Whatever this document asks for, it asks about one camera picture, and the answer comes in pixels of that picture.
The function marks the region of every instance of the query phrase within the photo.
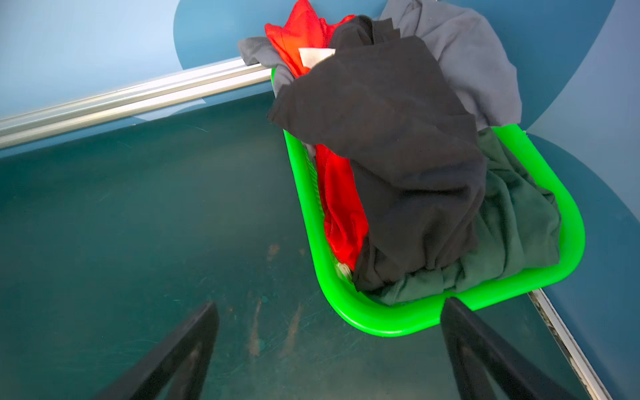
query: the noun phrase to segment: clothing tag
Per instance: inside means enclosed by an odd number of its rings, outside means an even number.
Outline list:
[[[302,65],[313,68],[320,61],[335,54],[335,49],[316,49],[315,47],[300,47],[300,59]]]
[[[339,262],[335,265],[335,269],[338,271],[338,274],[342,273],[342,276],[351,281],[351,270],[349,269],[349,266],[347,264]]]

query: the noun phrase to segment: black metal frame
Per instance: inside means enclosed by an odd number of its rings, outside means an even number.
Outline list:
[[[197,400],[218,324],[216,305],[206,303],[93,400],[153,400],[172,376],[166,400]]]
[[[575,400],[459,299],[445,300],[440,323],[462,400],[496,398],[483,366],[510,399]]]

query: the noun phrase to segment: clothing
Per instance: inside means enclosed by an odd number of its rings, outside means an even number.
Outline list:
[[[282,61],[282,58],[266,37],[256,36],[242,39],[238,42],[238,49],[245,65],[260,63],[267,68],[275,68],[273,93],[276,96],[283,85],[293,82],[293,74],[289,67]]]
[[[332,41],[350,42],[338,34]],[[337,49],[284,86],[268,118],[351,161],[369,223],[356,289],[445,267],[475,248],[486,174],[475,118],[421,39]]]
[[[480,132],[478,145],[487,158],[488,170],[484,202],[476,216],[477,248],[442,269],[407,274],[369,293],[372,299],[393,305],[445,290],[466,291],[524,268],[560,261],[561,217],[554,194],[536,185],[491,128]]]
[[[289,20],[284,27],[266,24],[264,32],[294,77],[299,77],[309,68],[302,65],[300,47],[329,47],[333,31],[355,15],[348,15],[335,25],[328,25],[324,18],[318,18],[308,0],[298,0],[293,6]]]
[[[482,15],[434,0],[388,0],[380,19],[387,18],[402,37],[424,40],[478,131],[520,122],[516,68]]]
[[[390,19],[374,21],[366,15],[359,15],[336,28],[329,47],[344,50],[396,39],[400,39],[400,31],[394,29]]]
[[[353,16],[339,24],[327,26],[324,19],[318,19],[307,0],[299,0],[284,28],[268,24],[265,32],[280,57],[292,68],[293,75],[298,77],[308,71],[302,65],[299,48],[328,47],[333,32],[351,19]],[[387,26],[393,29],[391,23],[388,22]],[[369,225],[356,191],[349,160],[336,156],[322,145],[314,147],[305,143],[305,147],[310,157],[316,156],[318,192],[324,211],[327,241],[336,259],[353,270]]]

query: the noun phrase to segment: white clothing tag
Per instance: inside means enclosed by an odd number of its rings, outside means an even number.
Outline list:
[[[302,65],[307,68],[313,68],[320,61],[335,54],[335,49],[316,49],[315,47],[300,47],[300,58]]]

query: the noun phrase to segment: green clothing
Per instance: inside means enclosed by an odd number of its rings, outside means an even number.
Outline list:
[[[491,128],[479,132],[478,147],[487,157],[487,172],[484,201],[476,215],[477,248],[442,269],[421,269],[367,293],[372,300],[393,305],[445,290],[462,292],[560,261],[561,217],[554,194],[536,185]]]

